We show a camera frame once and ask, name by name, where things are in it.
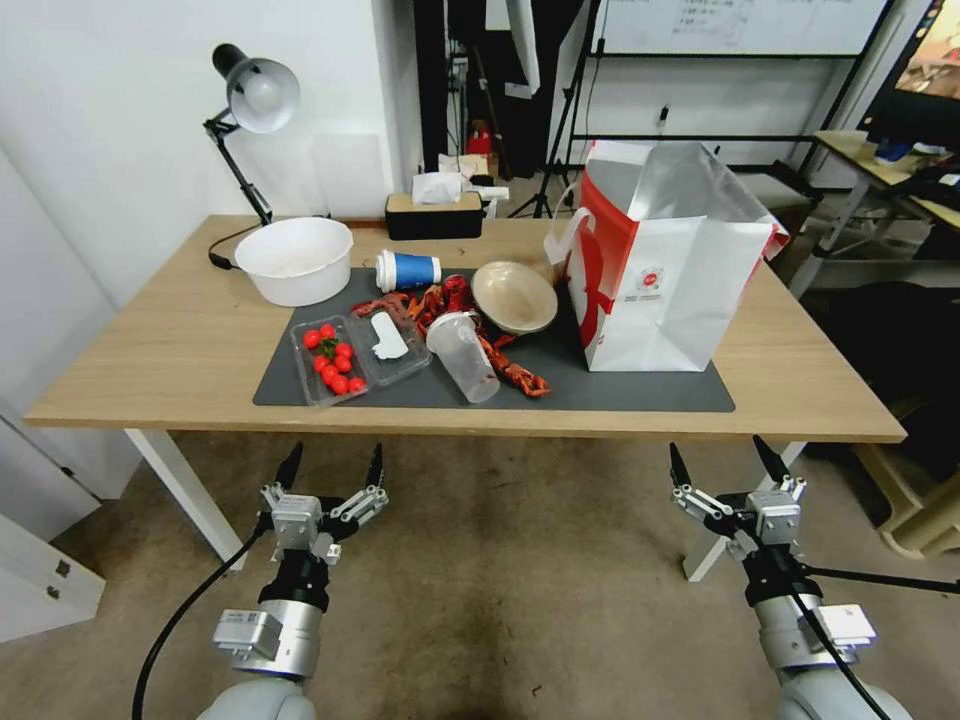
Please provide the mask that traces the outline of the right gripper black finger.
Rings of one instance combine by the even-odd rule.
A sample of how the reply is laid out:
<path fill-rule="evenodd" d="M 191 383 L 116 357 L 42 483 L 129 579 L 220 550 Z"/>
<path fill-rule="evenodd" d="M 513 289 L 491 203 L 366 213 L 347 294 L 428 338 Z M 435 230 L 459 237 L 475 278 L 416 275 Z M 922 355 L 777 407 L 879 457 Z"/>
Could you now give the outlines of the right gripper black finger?
<path fill-rule="evenodd" d="M 784 460 L 760 435 L 753 435 L 752 441 L 766 472 L 756 490 L 758 492 L 782 491 L 792 498 L 800 498 L 806 489 L 806 480 L 792 473 L 789 468 L 791 460 Z"/>
<path fill-rule="evenodd" d="M 731 505 L 694 486 L 675 442 L 669 443 L 668 452 L 673 502 L 703 526 L 735 526 Z"/>

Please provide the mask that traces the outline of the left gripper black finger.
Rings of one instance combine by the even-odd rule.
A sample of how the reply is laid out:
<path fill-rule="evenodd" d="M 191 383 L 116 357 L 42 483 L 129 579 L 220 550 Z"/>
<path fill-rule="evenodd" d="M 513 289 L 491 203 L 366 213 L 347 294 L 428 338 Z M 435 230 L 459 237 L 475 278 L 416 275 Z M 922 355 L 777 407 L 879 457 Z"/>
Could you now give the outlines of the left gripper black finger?
<path fill-rule="evenodd" d="M 366 524 L 388 504 L 389 497 L 384 488 L 383 444 L 378 442 L 368 467 L 366 485 L 336 504 L 329 517 L 343 523 Z"/>
<path fill-rule="evenodd" d="M 279 464 L 273 481 L 261 488 L 261 494 L 270 510 L 274 510 L 290 493 L 297 477 L 303 450 L 303 442 L 296 442 L 287 457 Z"/>

